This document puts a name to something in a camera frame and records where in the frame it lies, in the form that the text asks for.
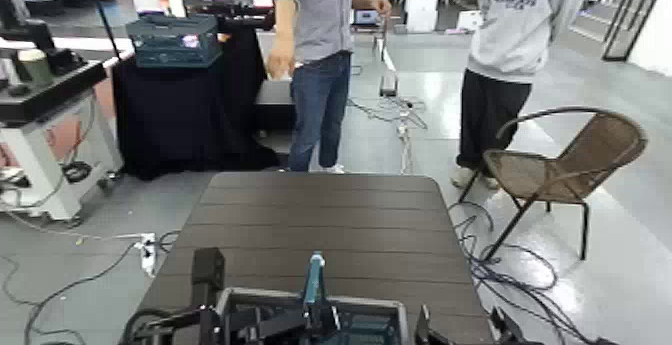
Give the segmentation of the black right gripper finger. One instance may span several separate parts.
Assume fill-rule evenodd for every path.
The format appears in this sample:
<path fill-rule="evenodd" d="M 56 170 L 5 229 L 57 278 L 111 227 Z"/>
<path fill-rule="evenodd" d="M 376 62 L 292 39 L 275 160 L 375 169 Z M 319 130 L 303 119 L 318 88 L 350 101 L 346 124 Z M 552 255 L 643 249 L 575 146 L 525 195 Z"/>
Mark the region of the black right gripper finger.
<path fill-rule="evenodd" d="M 420 306 L 414 331 L 414 341 L 416 345 L 432 344 L 430 335 L 430 311 L 425 304 Z"/>
<path fill-rule="evenodd" d="M 527 343 L 520 326 L 501 308 L 494 308 L 490 321 L 498 331 L 498 344 L 523 345 Z"/>

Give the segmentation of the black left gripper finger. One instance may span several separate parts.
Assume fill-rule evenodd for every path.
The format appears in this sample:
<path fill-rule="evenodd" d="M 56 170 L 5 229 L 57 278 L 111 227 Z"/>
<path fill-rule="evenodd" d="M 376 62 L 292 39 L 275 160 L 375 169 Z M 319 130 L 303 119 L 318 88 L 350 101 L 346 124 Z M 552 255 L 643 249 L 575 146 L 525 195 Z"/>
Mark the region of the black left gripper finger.
<path fill-rule="evenodd" d="M 331 337 L 341 330 L 337 307 L 328 301 L 309 304 L 306 314 L 306 328 L 312 337 Z"/>
<path fill-rule="evenodd" d="M 244 329 L 245 339 L 294 339 L 315 329 L 310 317 L 302 312 L 286 312 Z"/>

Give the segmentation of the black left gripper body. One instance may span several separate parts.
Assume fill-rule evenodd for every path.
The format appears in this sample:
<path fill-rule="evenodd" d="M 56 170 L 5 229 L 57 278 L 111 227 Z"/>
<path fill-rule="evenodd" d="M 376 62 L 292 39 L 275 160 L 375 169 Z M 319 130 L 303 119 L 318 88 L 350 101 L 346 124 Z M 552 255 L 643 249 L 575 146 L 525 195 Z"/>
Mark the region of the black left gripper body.
<path fill-rule="evenodd" d="M 198 344 L 230 344 L 240 330 L 252 325 L 252 310 L 218 313 L 213 307 L 202 307 L 197 316 Z"/>

